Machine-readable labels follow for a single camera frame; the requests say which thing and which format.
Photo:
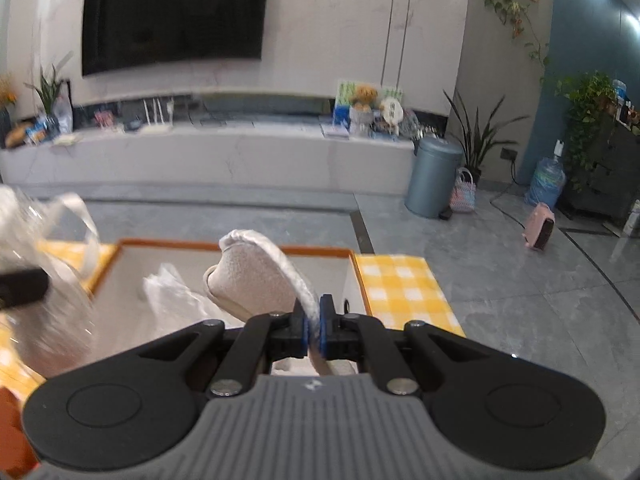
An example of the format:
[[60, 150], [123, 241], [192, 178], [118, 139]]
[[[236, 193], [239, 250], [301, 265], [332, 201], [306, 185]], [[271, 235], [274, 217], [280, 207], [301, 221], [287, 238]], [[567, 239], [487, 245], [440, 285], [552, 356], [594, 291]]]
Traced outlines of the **dark side cabinet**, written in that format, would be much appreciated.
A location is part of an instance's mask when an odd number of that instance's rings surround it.
[[639, 198], [639, 137], [614, 118], [606, 118], [587, 152], [590, 166], [569, 183], [561, 205], [577, 214], [624, 223]]

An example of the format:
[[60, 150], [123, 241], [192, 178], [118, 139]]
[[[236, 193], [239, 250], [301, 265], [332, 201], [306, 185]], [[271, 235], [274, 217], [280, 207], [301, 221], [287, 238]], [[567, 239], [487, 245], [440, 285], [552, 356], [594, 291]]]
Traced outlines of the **white wifi router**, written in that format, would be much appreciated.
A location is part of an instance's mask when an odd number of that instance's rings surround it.
[[143, 109], [145, 122], [139, 130], [141, 134], [168, 133], [174, 128], [174, 99], [144, 100]]

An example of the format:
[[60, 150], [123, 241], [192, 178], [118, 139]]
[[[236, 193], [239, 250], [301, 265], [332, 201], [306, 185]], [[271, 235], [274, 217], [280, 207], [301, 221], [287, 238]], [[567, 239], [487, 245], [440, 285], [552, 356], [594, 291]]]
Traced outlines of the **black wall television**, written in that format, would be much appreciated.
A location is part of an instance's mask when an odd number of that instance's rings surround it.
[[262, 57], [266, 0], [85, 0], [81, 73]]

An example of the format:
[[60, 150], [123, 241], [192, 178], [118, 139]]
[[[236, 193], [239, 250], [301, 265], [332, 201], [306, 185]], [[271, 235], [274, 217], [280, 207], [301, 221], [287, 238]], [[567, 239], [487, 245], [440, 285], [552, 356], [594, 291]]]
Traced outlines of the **hanging green vine plant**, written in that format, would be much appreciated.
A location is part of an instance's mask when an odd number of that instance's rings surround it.
[[548, 42], [538, 35], [529, 16], [529, 4], [518, 0], [483, 0], [484, 7], [494, 12], [504, 27], [511, 29], [513, 41], [523, 41], [527, 57], [541, 69], [540, 82], [544, 82], [544, 74], [550, 64]]

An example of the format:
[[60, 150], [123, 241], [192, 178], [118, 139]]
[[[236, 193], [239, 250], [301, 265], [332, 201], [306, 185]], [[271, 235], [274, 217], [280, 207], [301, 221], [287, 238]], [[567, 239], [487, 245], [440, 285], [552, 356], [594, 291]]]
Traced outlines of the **white fleece slipper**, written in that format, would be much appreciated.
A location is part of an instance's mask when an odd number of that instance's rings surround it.
[[221, 309], [248, 321], [256, 315], [288, 313], [300, 304], [310, 326], [308, 356], [316, 372], [336, 370], [320, 353], [320, 301], [303, 273], [264, 234], [233, 230], [219, 241], [221, 258], [203, 275], [204, 289]]

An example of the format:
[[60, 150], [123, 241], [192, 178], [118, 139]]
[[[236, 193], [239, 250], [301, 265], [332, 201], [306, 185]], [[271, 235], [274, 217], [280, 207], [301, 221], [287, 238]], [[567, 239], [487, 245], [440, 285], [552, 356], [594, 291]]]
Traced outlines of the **tall green floor plant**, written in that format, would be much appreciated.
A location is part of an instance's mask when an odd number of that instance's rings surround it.
[[496, 115], [506, 99], [505, 96], [502, 96], [489, 113], [484, 124], [482, 124], [480, 122], [480, 109], [477, 108], [474, 117], [471, 117], [458, 90], [454, 90], [454, 96], [450, 96], [446, 91], [442, 93], [459, 125], [459, 132], [453, 133], [452, 136], [462, 147], [463, 167], [469, 170], [473, 182], [477, 184], [482, 176], [483, 162], [490, 151], [503, 146], [518, 145], [518, 141], [515, 140], [499, 139], [498, 134], [506, 127], [524, 122], [529, 116], [520, 115], [501, 122], [495, 122]]

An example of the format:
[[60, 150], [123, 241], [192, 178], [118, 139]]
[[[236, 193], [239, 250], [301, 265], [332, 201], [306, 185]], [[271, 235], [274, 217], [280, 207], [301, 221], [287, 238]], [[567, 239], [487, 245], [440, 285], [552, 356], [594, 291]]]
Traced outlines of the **white crumpled plastic bag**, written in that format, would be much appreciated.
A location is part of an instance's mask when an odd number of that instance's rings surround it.
[[150, 337], [157, 339], [205, 320], [219, 320], [227, 328], [244, 323], [212, 300], [186, 286], [175, 266], [162, 263], [143, 279], [142, 290], [151, 310]]

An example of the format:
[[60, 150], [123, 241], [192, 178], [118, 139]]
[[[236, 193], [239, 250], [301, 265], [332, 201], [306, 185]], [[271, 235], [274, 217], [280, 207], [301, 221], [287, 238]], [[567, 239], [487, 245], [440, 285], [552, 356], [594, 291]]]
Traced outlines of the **yellow checkered tablecloth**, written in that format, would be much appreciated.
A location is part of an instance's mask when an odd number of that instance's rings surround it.
[[[464, 331], [426, 261], [407, 255], [357, 255], [336, 247], [284, 246], [288, 258], [320, 294], [331, 294], [337, 306], [379, 318], [389, 328], [423, 320], [462, 336]], [[173, 264], [194, 292], [201, 292], [204, 271], [220, 259], [215, 243], [136, 240], [103, 244], [99, 264], [85, 289], [94, 300], [114, 288], [130, 302], [142, 281], [162, 263]]]

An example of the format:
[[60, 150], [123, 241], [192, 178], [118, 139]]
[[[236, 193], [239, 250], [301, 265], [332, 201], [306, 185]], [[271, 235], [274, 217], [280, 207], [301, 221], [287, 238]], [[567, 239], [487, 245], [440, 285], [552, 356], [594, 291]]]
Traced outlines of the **blue water jug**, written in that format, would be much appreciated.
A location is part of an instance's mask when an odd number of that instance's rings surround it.
[[555, 143], [551, 158], [541, 159], [534, 171], [529, 188], [525, 193], [525, 203], [537, 206], [545, 204], [553, 209], [563, 192], [566, 183], [566, 174], [562, 163], [564, 143]]

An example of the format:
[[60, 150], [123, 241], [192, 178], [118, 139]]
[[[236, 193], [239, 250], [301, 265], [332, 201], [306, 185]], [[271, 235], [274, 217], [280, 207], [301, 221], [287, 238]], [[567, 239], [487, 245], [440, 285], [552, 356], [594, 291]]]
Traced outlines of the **yellow dried flowers vase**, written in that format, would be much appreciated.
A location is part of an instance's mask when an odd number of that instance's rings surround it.
[[17, 101], [12, 78], [8, 74], [0, 77], [0, 142], [6, 147], [6, 136], [12, 130], [12, 110]]

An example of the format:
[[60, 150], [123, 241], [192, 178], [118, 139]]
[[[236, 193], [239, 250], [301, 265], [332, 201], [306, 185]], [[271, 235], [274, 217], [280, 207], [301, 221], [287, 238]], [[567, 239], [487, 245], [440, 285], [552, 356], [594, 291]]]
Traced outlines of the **clear plastic bag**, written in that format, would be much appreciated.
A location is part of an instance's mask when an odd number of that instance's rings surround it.
[[[84, 225], [84, 249], [73, 266], [42, 248], [66, 212]], [[50, 378], [81, 366], [93, 348], [94, 307], [82, 282], [98, 267], [100, 238], [85, 202], [75, 193], [47, 203], [7, 185], [1, 188], [1, 274], [41, 268], [49, 275], [43, 300], [2, 309], [17, 355], [37, 374]]]

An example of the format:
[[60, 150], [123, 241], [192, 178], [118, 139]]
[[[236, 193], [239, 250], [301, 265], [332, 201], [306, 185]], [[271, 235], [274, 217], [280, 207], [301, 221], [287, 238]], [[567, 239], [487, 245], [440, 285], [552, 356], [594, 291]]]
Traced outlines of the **teddy bear bouquet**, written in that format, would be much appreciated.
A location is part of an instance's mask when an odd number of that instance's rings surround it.
[[399, 136], [405, 118], [404, 92], [366, 82], [340, 80], [334, 101], [332, 124], [350, 136]]

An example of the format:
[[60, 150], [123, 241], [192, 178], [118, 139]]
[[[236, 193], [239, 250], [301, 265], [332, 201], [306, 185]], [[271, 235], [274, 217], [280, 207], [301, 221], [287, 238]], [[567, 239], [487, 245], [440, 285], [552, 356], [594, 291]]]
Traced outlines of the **orange storage box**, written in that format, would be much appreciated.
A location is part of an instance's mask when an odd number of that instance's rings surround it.
[[57, 330], [61, 348], [37, 363], [30, 362], [26, 339], [15, 336], [11, 319], [1, 319], [1, 470], [10, 478], [23, 477], [37, 463], [20, 415], [47, 372], [72, 370], [206, 318], [239, 327], [253, 314], [291, 310], [296, 298], [297, 285], [270, 255], [245, 242], [123, 240], [99, 248], [84, 280], [77, 274], [83, 244], [54, 240], [39, 249], [68, 273], [88, 306], [73, 307], [81, 326]]

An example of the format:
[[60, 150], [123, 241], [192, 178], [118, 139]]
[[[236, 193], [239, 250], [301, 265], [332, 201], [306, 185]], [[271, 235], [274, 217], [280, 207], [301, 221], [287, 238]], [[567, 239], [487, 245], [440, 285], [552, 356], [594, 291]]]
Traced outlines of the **green plant in vase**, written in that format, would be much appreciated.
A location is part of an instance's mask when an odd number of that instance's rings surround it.
[[40, 99], [39, 118], [46, 126], [50, 138], [73, 132], [74, 112], [70, 80], [61, 75], [61, 70], [70, 62], [73, 55], [72, 51], [67, 52], [50, 68], [40, 67], [37, 82], [26, 84], [26, 87], [34, 90]]

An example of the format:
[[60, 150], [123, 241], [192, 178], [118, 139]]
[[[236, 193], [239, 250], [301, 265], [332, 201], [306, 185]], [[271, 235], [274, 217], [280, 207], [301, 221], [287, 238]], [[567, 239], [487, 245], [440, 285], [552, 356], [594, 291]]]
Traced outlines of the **bushy green potted plant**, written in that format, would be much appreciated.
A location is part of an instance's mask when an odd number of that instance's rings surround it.
[[597, 70], [566, 77], [555, 84], [555, 94], [567, 99], [564, 134], [564, 167], [570, 186], [576, 192], [585, 186], [592, 166], [589, 150], [601, 130], [608, 109], [616, 104], [612, 79]]

